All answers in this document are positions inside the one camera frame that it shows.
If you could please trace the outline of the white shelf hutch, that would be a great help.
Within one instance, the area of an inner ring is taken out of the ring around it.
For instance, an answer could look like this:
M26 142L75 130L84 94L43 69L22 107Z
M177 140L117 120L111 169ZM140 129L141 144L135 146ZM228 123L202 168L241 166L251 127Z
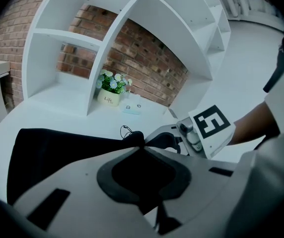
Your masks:
M117 14L103 40L68 31L84 3ZM31 23L23 51L24 99L57 111L86 116L99 72L128 19L157 37L190 73L172 110L181 116L195 109L204 96L195 80L213 80L230 38L229 23L220 0L43 0ZM57 71L63 44L96 52L88 78Z

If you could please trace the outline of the person's right forearm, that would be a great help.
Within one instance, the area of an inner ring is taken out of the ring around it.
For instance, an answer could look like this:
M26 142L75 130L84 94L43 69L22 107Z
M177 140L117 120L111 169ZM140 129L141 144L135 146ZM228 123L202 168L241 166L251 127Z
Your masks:
M235 121L234 125L235 132L228 145L246 143L265 136L262 142L256 146L257 149L265 141L280 134L275 118L265 101Z

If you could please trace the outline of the black cloth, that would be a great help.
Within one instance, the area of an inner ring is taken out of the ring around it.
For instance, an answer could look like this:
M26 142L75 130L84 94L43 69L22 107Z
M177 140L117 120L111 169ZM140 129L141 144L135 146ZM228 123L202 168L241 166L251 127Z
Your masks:
M164 235L181 223L170 217L164 200L178 198L189 185L189 170L167 157L147 150L180 146L173 134L164 132L146 142L140 131L122 140L92 137L44 128L23 128L12 150L7 177L7 202L14 205L27 190L68 164L134 147L135 152L115 158L98 169L99 187L119 203L138 206L146 214L157 209L155 225Z

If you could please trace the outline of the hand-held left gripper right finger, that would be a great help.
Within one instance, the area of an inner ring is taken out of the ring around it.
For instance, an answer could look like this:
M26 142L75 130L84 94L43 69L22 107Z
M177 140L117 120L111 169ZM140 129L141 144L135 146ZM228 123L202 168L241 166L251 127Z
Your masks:
M232 206L223 196L230 177L210 169L233 171L236 164L183 156L155 147L149 150L182 164L191 173L191 181L184 192L176 199L163 202L167 215L181 223L165 238L225 238Z

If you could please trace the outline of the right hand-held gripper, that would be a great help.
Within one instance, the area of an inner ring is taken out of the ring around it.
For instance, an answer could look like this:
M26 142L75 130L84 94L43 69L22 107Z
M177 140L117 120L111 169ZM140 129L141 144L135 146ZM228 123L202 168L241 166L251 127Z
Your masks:
M216 105L212 105L190 111L189 116L178 121L177 125L168 124L157 128L145 138L145 143L168 132L175 136L178 154L213 158L231 141L235 128L234 123Z

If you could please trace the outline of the cream pot of daisy flowers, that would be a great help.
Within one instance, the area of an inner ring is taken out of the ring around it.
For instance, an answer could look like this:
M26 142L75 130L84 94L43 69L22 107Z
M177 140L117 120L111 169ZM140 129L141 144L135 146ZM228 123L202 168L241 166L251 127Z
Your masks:
M120 97L130 91L133 81L123 74L102 69L96 81L96 88L99 90L97 100L102 104L117 107Z

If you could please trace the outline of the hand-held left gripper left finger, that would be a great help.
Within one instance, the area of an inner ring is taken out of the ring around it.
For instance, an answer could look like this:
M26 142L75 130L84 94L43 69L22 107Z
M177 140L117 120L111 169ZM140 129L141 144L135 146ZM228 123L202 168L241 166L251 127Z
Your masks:
M52 191L63 189L70 194L47 233L59 238L157 238L136 205L115 202L97 183L102 165L134 151L132 147L73 162L27 190L13 207L27 217Z

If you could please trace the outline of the white tissue pack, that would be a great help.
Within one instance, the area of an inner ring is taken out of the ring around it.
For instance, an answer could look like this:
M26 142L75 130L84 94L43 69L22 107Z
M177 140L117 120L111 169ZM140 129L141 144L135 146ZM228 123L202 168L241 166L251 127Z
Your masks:
M128 94L120 103L122 112L132 115L142 114L141 96Z

